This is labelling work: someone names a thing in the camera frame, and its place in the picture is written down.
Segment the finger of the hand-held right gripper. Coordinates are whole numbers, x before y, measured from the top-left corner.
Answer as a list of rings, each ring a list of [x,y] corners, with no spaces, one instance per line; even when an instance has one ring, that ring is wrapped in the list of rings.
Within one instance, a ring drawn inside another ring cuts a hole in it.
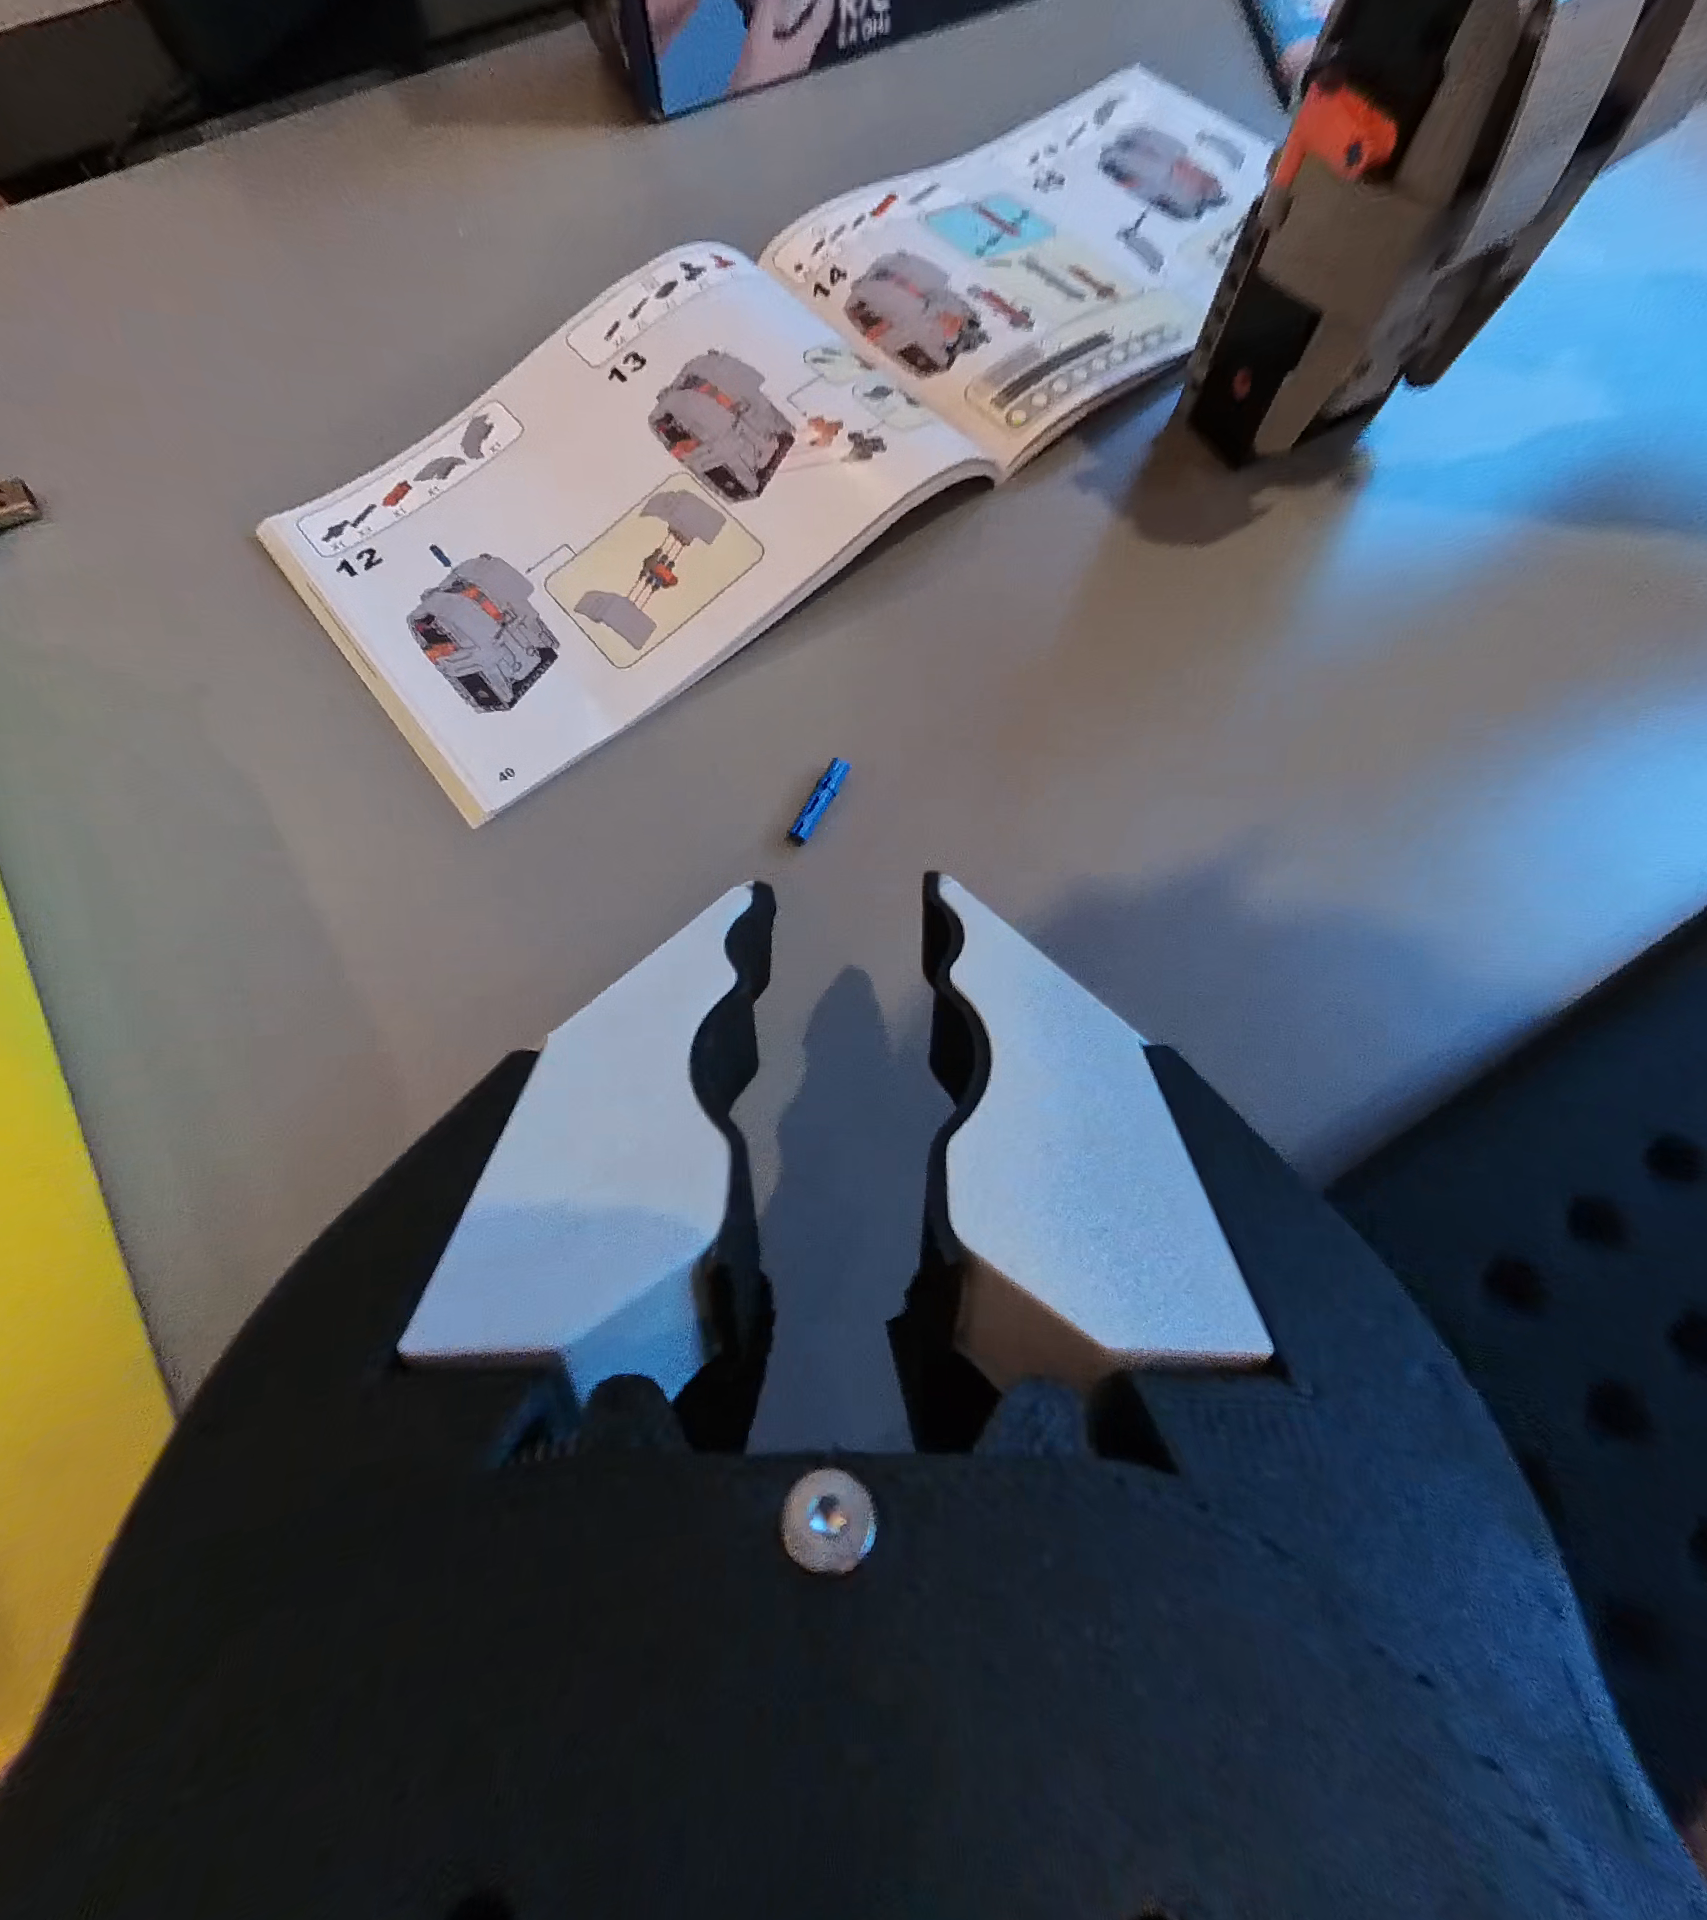
[[[1403,359],[1431,385],[1527,275],[1617,158],[1675,127],[1707,90],[1707,1],[1555,3],[1489,181],[1451,239],[1435,308]]]
[[[1543,186],[1521,136],[1553,3],[1467,3],[1439,79],[1393,172],[1409,251],[1405,288],[1507,248],[1539,211]]]

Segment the white instruction booklet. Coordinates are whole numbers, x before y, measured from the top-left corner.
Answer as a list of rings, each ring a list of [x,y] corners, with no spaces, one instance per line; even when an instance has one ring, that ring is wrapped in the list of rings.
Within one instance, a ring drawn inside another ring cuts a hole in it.
[[[1131,63],[759,256],[657,253],[256,538],[482,826],[935,495],[1179,370],[1273,154]]]

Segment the black perforated panel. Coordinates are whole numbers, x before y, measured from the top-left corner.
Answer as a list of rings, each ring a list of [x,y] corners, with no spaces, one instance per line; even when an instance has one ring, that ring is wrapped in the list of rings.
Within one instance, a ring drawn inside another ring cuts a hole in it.
[[[1707,909],[1327,1188],[1487,1401],[1633,1748],[1707,1800]]]

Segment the grey desk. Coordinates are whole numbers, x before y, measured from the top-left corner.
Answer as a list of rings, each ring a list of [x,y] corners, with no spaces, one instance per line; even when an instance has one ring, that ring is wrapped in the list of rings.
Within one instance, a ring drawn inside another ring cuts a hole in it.
[[[46,505],[0,540],[0,866],[176,1407],[505,1049],[743,880],[769,1450],[905,1434],[921,871],[1315,1186],[1707,903],[1707,101],[1353,451],[1229,472],[1141,389],[484,828],[264,556],[651,253],[757,251],[1129,61],[1283,127],[1229,11],[1025,5],[661,125],[567,23],[0,205],[0,477]]]

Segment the blue robot kit box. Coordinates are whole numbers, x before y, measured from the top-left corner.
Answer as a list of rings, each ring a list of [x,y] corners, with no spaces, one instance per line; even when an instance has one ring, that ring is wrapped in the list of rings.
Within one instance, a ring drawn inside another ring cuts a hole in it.
[[[663,124],[883,53],[1009,1],[587,1],[595,48]]]

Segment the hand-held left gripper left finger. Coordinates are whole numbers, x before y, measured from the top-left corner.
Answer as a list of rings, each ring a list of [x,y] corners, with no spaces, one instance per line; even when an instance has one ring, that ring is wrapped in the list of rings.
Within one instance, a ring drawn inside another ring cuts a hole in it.
[[[414,1308],[410,1367],[527,1364],[577,1405],[681,1401],[751,1353],[761,1264],[733,1105],[757,1071],[769,884],[731,886],[533,1057]]]

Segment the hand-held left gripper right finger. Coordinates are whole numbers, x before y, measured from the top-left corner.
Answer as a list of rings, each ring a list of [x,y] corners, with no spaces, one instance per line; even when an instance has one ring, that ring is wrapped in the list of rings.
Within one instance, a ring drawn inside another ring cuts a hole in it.
[[[943,1343],[989,1388],[1275,1357],[1147,1040],[949,873],[923,881]]]

